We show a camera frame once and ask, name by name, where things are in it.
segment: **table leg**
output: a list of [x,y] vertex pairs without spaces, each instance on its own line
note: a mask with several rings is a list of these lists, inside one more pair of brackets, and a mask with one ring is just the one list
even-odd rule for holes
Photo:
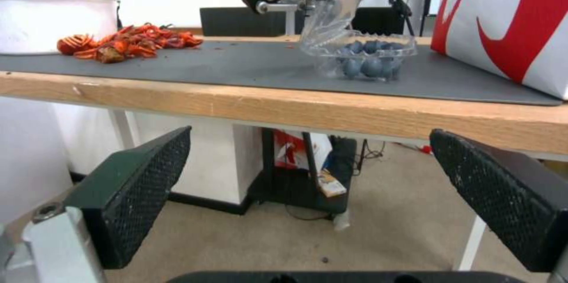
[[112,127],[122,149],[134,148],[140,144],[140,135],[138,134],[138,125],[136,125],[134,113],[109,109],[108,115],[110,115]]
[[483,238],[483,232],[485,231],[485,222],[479,217],[475,216],[473,222],[473,227],[471,227],[471,232],[467,238],[467,243],[465,249],[463,249],[463,254],[459,259],[456,260],[456,264],[453,267],[454,271],[470,271],[475,255],[477,254],[477,249],[481,244],[481,238]]

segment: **red logo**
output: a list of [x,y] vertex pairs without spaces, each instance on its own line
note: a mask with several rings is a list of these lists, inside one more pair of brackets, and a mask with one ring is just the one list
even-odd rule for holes
[[460,7],[461,0],[457,0],[454,8],[448,15],[448,18],[444,20],[444,12],[446,12],[446,4],[448,0],[442,0],[440,4],[440,10],[438,11],[438,17],[436,18],[436,24],[434,25],[434,36],[432,37],[431,48],[438,51],[442,55],[446,55],[446,42],[448,41],[448,32],[450,31],[450,26],[452,25],[452,20]]
[[490,39],[477,17],[481,44],[489,58],[503,73],[513,81],[521,83],[538,53],[566,16],[566,12],[568,0],[520,0],[511,26],[502,39]]

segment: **red and white box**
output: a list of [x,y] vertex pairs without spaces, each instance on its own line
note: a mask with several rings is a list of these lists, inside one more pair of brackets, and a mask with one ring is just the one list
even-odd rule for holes
[[442,0],[432,49],[568,99],[568,0]]

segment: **clear plastic container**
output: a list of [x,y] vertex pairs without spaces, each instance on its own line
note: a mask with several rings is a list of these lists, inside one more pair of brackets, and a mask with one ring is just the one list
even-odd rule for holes
[[319,0],[302,32],[300,48],[317,57],[316,69],[327,77],[397,79],[404,59],[416,54],[416,40],[347,30],[360,2]]

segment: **black mat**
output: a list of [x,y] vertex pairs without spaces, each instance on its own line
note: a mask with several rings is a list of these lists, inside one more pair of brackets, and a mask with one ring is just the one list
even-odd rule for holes
[[199,50],[162,50],[156,59],[103,65],[73,57],[0,56],[3,71],[122,79],[323,90],[404,97],[555,106],[560,99],[420,46],[390,83],[321,77],[314,60],[290,43],[206,42]]

